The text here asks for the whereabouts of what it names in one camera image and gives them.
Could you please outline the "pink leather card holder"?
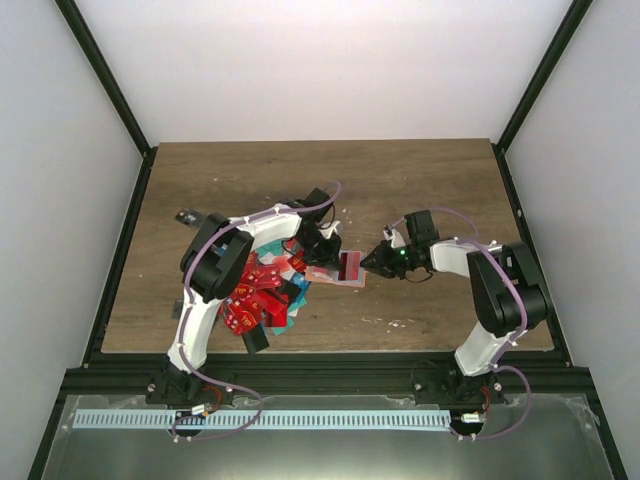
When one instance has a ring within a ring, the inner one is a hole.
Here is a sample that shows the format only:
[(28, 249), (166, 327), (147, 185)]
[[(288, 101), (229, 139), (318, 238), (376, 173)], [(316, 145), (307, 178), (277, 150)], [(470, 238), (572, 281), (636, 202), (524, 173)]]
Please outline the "pink leather card holder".
[[(365, 258), (366, 254), (362, 251), (361, 260)], [(336, 286), (344, 286), (344, 287), (353, 287), (353, 288), (363, 288), (366, 284), (366, 271), (364, 269), (360, 269), (360, 279), (355, 282), (340, 282), (338, 280), (338, 273), (340, 270), (340, 253), (338, 256), (339, 264), (336, 269), (329, 269), (323, 267), (308, 267), (305, 271), (305, 278), (310, 282), (316, 283), (325, 283)]]

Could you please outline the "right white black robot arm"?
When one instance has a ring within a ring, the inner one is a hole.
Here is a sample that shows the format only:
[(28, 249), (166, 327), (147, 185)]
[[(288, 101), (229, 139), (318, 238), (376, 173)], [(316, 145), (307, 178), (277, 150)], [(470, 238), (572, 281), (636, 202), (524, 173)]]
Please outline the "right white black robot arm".
[(432, 214), (403, 217), (407, 234), (395, 223), (360, 263), (365, 271), (405, 280), (423, 269), (469, 280), (477, 323), (454, 352), (457, 369), (444, 378), (447, 396), (458, 403), (480, 390), (478, 376), (498, 369), (502, 356), (530, 330), (554, 313), (551, 295), (533, 253), (524, 242), (482, 244), (471, 238), (442, 238)]

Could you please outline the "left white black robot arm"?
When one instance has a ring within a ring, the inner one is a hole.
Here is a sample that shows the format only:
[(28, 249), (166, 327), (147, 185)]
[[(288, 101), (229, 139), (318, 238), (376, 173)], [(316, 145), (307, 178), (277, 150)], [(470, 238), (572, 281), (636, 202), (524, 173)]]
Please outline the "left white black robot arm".
[(205, 379), (200, 368), (207, 359), (209, 336), (257, 249), (294, 239), (301, 246), (304, 264), (339, 265), (340, 223), (321, 221), (340, 191), (340, 185), (332, 195), (316, 188), (304, 199), (278, 202), (246, 216), (213, 213), (203, 219), (180, 261), (183, 307), (164, 369), (169, 391), (178, 401), (191, 404), (203, 395)]

